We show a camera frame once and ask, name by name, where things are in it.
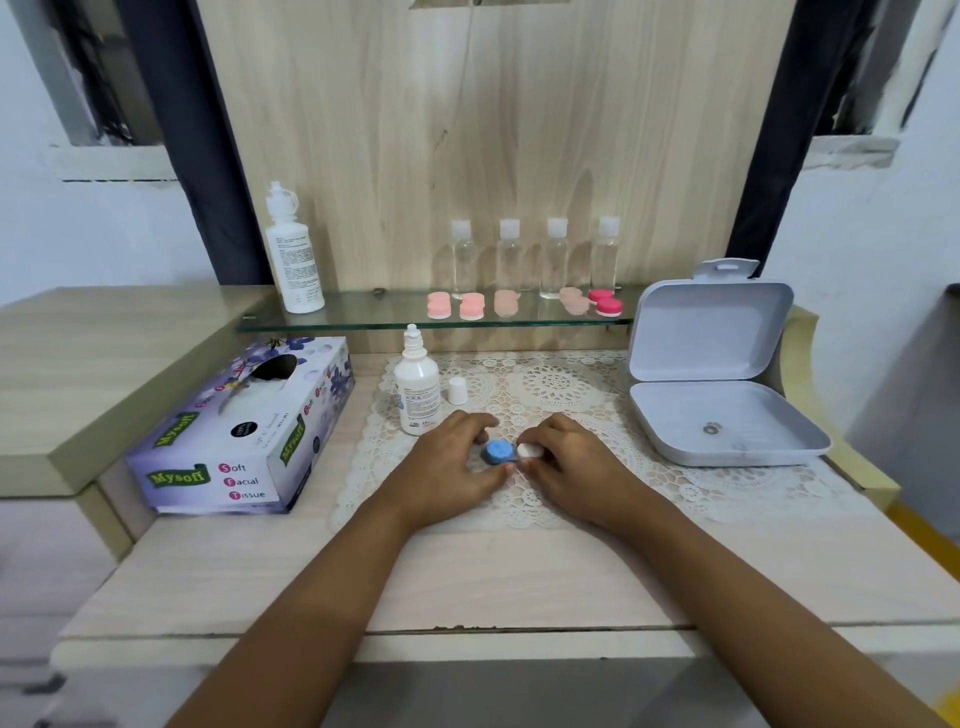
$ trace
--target white plastic bottle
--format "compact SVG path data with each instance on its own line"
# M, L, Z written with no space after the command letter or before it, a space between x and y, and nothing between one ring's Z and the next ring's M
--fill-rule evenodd
M600 228L590 250L590 288L613 291L616 285L616 256L620 250L620 218L601 217Z
M477 247L471 240L470 221L453 220L453 289L450 295L460 300L477 289Z
M523 249L520 248L520 221L500 221L500 242L496 244L496 287L516 291L520 295L523 286L521 262Z
M440 424L440 369L426 355L416 324L403 332L403 358L394 368L400 426L411 435L422 435Z
M290 313L311 313L324 307L317 261L313 257L310 231L297 222L300 200L279 182L270 183L267 210L274 224L267 228L267 247L274 260L276 287L283 307Z
M569 249L566 242L566 218L547 218L546 232L550 239L543 246L540 296L545 299L558 299L560 289L566 286L566 257Z

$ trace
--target bottle label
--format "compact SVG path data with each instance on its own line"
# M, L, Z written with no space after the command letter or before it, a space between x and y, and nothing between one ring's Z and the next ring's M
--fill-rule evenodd
M440 384L423 389L404 387L400 390L400 417L412 429L426 432L440 423Z
M313 257L313 246L307 234L297 237L277 235L276 250L286 287L297 303L316 303L321 299L320 277Z

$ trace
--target white lace doily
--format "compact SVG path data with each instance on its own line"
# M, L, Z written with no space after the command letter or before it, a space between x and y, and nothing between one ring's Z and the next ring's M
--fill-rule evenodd
M632 380L624 352L491 352L436 354L441 378L467 380L464 409L490 412L492 437L513 441L552 412L564 412L595 432L641 480L695 520L740 522L823 517L872 510L870 502L823 460L781 468L687 468L661 458L640 429L627 394ZM404 458L416 438L400 429L391 358L380 380L347 484L333 512L341 528ZM454 407L444 401L446 414ZM468 467L487 467L474 448ZM522 473L469 513L434 526L441 531L571 528Z

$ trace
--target blue contact lens case cap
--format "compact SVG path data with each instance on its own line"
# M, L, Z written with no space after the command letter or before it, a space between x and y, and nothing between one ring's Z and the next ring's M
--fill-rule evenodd
M509 463L514 459L514 446L506 440L490 440L484 448L486 460L494 465Z

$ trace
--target dark curtain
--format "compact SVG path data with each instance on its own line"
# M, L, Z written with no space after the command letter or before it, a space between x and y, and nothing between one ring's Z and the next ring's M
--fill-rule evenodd
M863 0L797 0L727 247L730 257L759 260L756 276L851 47L862 5Z
M116 4L217 280L272 283L196 4Z

